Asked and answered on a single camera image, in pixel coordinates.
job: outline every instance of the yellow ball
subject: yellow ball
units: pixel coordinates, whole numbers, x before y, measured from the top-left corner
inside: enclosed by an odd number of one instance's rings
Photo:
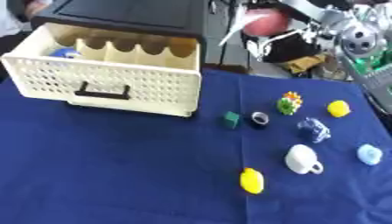
[[[259,171],[245,168],[240,179],[242,188],[249,193],[259,194],[264,190],[264,177]]]
[[[328,106],[329,113],[334,117],[343,117],[350,114],[350,106],[345,101],[333,101]]]

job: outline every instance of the navy blue tablecloth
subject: navy blue tablecloth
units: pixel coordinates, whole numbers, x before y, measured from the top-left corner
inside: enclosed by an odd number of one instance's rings
[[[304,106],[280,115],[276,100],[298,91]],[[333,100],[353,113],[335,119]],[[390,223],[392,141],[359,88],[317,80],[275,80],[206,70],[192,119],[27,99],[0,86],[0,223]],[[268,113],[267,129],[220,124],[228,110]],[[332,139],[313,145],[296,123],[319,118]],[[376,167],[356,148],[384,150]],[[293,144],[308,144],[325,165],[299,176],[284,165]],[[239,186],[243,167],[265,177],[264,193]]]

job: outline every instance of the white mug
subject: white mug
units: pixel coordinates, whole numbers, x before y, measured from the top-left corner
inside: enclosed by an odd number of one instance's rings
[[[320,174],[324,170],[324,166],[317,160],[316,152],[303,144],[291,147],[285,160],[287,166],[298,174]]]

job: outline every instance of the drawer handle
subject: drawer handle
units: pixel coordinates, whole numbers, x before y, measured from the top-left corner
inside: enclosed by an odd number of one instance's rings
[[[78,96],[89,96],[89,97],[98,97],[98,98],[109,98],[109,99],[115,99],[115,100],[129,100],[130,99],[130,86],[125,85],[124,86],[124,91],[122,94],[111,94],[111,93],[101,93],[101,92],[90,92],[87,91],[86,89],[88,88],[88,82],[83,81],[81,83],[81,87],[78,91],[75,91],[75,95]]]

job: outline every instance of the green block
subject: green block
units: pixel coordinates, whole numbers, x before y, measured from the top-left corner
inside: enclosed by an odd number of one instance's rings
[[[235,129],[240,121],[240,115],[228,111],[224,116],[225,125],[230,129]]]

